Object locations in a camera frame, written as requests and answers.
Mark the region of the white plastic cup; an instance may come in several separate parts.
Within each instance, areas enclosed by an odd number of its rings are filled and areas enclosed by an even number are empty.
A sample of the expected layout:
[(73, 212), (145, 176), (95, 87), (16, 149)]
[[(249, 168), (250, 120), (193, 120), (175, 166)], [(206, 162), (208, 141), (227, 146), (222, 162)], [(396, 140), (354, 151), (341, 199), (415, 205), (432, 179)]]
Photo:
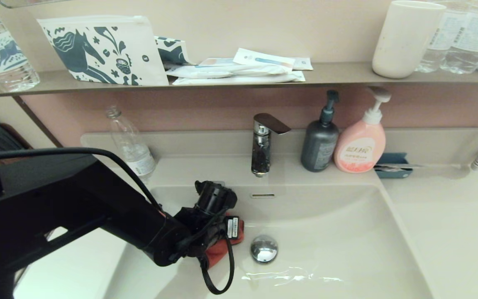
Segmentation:
[(391, 2), (372, 59), (372, 70), (389, 79), (404, 79), (419, 66), (446, 11), (436, 2)]

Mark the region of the white wrapped toiletry packet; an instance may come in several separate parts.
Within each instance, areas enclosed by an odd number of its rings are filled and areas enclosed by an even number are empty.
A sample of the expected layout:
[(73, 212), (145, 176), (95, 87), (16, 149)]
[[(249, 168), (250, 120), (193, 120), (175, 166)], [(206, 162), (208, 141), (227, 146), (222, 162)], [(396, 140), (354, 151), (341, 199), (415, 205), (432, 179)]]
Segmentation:
[(239, 64), (233, 59), (217, 61), (216, 64), (175, 66), (166, 71), (168, 76), (184, 79), (220, 79), (231, 76), (271, 76), (290, 74), (292, 67), (273, 63)]

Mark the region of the long flat white packet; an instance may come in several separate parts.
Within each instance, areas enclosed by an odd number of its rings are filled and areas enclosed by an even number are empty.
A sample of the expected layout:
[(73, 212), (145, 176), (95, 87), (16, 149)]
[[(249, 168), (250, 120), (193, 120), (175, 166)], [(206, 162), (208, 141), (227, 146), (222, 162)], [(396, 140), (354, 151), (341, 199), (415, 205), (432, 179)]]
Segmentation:
[(172, 85), (245, 85), (245, 84), (264, 84), (264, 83), (303, 83), (305, 76), (302, 71), (292, 71), (284, 74), (270, 74), (267, 76), (229, 76), (216, 79), (188, 79), (178, 78)]

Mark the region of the chrome drain stopper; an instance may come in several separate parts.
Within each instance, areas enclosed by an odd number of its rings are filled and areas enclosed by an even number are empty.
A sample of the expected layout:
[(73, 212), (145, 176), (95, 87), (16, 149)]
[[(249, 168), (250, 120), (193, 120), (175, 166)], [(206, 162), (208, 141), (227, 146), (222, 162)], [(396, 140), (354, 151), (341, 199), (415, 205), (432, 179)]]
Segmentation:
[(275, 261), (279, 252), (278, 242), (271, 236), (260, 235), (250, 243), (252, 259), (259, 264), (269, 264)]

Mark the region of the chrome sink faucet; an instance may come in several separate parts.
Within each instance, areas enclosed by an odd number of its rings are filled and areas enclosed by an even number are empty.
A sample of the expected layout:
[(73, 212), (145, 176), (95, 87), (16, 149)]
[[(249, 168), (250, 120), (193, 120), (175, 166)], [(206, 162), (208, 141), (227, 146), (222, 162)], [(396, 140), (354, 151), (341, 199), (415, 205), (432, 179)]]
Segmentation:
[(286, 134), (291, 128), (269, 113), (254, 115), (251, 172), (262, 178), (271, 169), (271, 133)]

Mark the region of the clear empty plastic bottle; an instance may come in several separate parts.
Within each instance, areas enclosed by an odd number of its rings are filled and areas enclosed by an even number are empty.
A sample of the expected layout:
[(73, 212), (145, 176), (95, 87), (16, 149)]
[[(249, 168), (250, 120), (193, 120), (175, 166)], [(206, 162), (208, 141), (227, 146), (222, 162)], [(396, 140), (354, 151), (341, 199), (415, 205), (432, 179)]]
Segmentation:
[(116, 105), (106, 108), (105, 113), (110, 123), (110, 135), (122, 159), (140, 180), (147, 184), (157, 166), (150, 148), (135, 125)]

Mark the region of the white label water bottle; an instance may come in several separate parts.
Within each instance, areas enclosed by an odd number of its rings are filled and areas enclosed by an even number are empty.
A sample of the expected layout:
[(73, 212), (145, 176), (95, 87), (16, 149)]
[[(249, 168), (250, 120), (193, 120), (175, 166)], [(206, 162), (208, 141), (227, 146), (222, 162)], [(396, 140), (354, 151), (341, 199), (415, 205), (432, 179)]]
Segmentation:
[(469, 0), (466, 19), (440, 69), (454, 74), (472, 74), (478, 68), (478, 0)]
[(453, 45), (470, 8), (470, 0), (425, 0), (446, 6), (446, 11), (433, 34), (416, 72), (431, 73), (440, 68)]

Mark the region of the small horse print pouch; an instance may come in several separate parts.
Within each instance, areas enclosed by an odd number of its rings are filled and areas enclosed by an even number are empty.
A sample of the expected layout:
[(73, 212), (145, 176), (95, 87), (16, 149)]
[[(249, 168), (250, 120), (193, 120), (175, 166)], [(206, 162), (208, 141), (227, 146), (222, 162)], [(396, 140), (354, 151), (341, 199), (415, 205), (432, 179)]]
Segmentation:
[(181, 39), (154, 36), (163, 63), (179, 66), (195, 66), (197, 62), (188, 56), (187, 42)]

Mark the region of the blue striped white sachet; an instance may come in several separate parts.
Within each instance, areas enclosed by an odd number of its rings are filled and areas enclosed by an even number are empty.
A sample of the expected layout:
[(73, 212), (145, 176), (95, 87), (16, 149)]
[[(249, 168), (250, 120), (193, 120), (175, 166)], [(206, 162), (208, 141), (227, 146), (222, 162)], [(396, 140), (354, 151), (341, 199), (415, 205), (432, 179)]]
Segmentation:
[(285, 71), (292, 71), (295, 59), (251, 51), (248, 49), (238, 49), (233, 57), (233, 62), (245, 66), (273, 65), (280, 66)]

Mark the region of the dark grey pump bottle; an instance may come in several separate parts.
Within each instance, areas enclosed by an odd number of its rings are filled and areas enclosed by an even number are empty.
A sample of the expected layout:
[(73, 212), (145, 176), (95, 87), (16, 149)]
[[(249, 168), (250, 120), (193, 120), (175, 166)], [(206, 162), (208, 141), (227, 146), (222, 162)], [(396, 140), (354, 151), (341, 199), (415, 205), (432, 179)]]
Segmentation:
[(310, 172), (322, 172), (332, 159), (339, 138), (339, 128), (333, 123), (334, 104), (337, 102), (338, 91), (328, 90), (327, 103), (319, 119), (311, 122), (305, 132), (300, 161)]

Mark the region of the pink soap pump bottle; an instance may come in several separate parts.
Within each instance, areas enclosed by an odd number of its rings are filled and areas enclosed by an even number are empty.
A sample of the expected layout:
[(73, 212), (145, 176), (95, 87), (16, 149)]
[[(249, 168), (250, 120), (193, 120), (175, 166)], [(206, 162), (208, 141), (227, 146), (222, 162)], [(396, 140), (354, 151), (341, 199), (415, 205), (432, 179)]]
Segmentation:
[(390, 101), (392, 94), (382, 87), (368, 87), (374, 97), (374, 106), (362, 118), (347, 127), (339, 136), (334, 151), (334, 164), (342, 172), (364, 173), (373, 169), (383, 155), (386, 135), (381, 124), (380, 106)]

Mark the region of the small blue tray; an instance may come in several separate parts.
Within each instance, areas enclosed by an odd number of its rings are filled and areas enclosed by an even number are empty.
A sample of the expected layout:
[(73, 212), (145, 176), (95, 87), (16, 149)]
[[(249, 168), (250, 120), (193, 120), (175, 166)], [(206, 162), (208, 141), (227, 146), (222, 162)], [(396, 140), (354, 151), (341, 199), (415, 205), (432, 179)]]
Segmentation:
[(379, 164), (408, 164), (407, 153), (384, 153), (374, 165), (374, 171), (380, 179), (404, 179), (413, 173), (410, 168), (399, 168), (393, 172), (381, 169)]

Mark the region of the large horse print pouch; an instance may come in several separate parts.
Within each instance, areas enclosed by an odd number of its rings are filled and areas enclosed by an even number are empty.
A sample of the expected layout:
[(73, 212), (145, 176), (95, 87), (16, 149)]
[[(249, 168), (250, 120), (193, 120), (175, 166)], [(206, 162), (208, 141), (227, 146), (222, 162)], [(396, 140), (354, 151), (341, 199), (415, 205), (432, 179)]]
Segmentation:
[(147, 17), (88, 15), (37, 22), (76, 80), (127, 86), (169, 84)]

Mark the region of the orange microfibre cloth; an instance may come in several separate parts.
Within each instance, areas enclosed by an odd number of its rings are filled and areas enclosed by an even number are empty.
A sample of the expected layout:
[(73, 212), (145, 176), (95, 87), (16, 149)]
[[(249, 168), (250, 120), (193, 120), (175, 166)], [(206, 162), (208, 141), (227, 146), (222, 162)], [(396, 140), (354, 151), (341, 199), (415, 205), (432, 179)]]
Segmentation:
[[(238, 238), (236, 240), (230, 240), (231, 245), (240, 244), (244, 240), (244, 221), (239, 220)], [(228, 254), (228, 247), (226, 240), (219, 240), (206, 250), (206, 256), (208, 260), (208, 269), (214, 267), (220, 260), (222, 260)]]

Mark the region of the white ceramic sink basin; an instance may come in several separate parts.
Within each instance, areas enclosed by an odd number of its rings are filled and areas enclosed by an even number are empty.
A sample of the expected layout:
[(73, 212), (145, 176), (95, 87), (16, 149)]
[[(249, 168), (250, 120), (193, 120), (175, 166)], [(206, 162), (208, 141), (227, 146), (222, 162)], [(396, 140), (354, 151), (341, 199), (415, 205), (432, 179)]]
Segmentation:
[[(244, 222), (233, 246), (233, 284), (208, 291), (196, 259), (155, 266), (133, 246), (121, 257), (105, 299), (433, 299), (385, 193), (374, 185), (227, 185)], [(256, 263), (250, 243), (279, 244)]]

